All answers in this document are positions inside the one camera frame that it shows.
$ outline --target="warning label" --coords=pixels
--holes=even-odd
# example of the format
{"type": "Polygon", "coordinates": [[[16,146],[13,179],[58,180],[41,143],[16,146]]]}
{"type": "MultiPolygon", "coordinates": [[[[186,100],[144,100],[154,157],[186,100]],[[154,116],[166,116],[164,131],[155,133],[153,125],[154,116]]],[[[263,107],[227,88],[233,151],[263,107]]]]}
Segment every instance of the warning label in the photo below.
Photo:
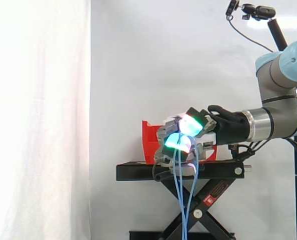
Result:
{"type": "Polygon", "coordinates": [[[225,181],[220,181],[210,192],[209,195],[204,198],[203,202],[206,206],[212,206],[216,200],[224,193],[224,191],[229,187],[225,181]]]}

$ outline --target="screw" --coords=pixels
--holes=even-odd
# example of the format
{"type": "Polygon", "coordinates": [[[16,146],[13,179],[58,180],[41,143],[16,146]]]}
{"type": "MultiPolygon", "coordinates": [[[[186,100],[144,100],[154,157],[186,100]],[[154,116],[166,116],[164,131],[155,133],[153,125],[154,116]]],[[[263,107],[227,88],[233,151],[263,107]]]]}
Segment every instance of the screw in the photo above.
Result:
{"type": "Polygon", "coordinates": [[[242,170],[242,168],[237,167],[237,168],[235,168],[234,172],[236,175],[241,175],[243,173],[243,170],[242,170]]]}
{"type": "Polygon", "coordinates": [[[193,212],[193,216],[196,218],[196,219],[200,219],[202,216],[203,216],[203,212],[199,209],[196,209],[194,210],[193,212]]]}

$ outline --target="red box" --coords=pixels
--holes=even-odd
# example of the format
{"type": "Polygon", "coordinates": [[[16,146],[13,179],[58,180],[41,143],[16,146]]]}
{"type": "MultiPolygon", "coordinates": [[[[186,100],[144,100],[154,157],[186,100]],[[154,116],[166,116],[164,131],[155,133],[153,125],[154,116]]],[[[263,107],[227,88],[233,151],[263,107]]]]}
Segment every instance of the red box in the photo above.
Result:
{"type": "MultiPolygon", "coordinates": [[[[146,164],[154,164],[154,154],[159,149],[157,131],[161,125],[150,125],[148,121],[142,121],[142,144],[146,164]]],[[[214,152],[207,161],[215,161],[217,158],[217,146],[213,146],[214,152]]]]}

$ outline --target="black scissor lift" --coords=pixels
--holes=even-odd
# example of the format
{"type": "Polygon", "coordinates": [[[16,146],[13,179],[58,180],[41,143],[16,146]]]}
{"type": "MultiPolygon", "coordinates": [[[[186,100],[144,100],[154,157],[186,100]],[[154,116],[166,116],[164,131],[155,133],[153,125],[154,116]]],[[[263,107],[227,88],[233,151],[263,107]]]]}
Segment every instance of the black scissor lift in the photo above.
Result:
{"type": "MultiPolygon", "coordinates": [[[[199,180],[209,180],[206,185],[192,198],[187,223],[190,230],[197,222],[201,223],[209,232],[190,232],[189,240],[236,240],[234,233],[228,232],[209,212],[212,205],[232,185],[236,179],[243,179],[245,166],[241,161],[224,160],[210,161],[200,164],[199,180]]],[[[128,162],[116,166],[117,181],[153,181],[153,165],[143,162],[128,162]]],[[[155,172],[162,173],[168,168],[157,165],[155,172]]],[[[162,180],[161,183],[177,198],[175,181],[173,178],[162,180]]],[[[187,206],[190,192],[183,188],[184,203],[187,206]]],[[[129,240],[181,240],[181,213],[165,228],[163,232],[130,231],[129,240]]]]}

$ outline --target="white wall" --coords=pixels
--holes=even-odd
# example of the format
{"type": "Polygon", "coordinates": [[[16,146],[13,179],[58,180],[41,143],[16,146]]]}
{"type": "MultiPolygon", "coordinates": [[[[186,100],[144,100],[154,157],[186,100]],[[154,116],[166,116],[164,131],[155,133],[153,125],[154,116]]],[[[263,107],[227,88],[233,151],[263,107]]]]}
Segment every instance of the white wall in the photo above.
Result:
{"type": "MultiPolygon", "coordinates": [[[[229,0],[94,0],[90,103],[90,180],[94,240],[127,240],[129,230],[163,230],[179,213],[159,183],[116,182],[115,166],[143,161],[141,120],[152,124],[193,106],[257,108],[255,60],[266,50],[234,32],[229,0]]],[[[297,1],[253,0],[297,17],[297,1]]],[[[268,29],[235,25],[272,49],[268,29]]],[[[288,42],[297,29],[285,29],[288,42]]],[[[229,157],[225,147],[220,157],[229,157]]],[[[211,212],[240,240],[295,239],[293,150],[274,140],[247,161],[211,212]]]]}

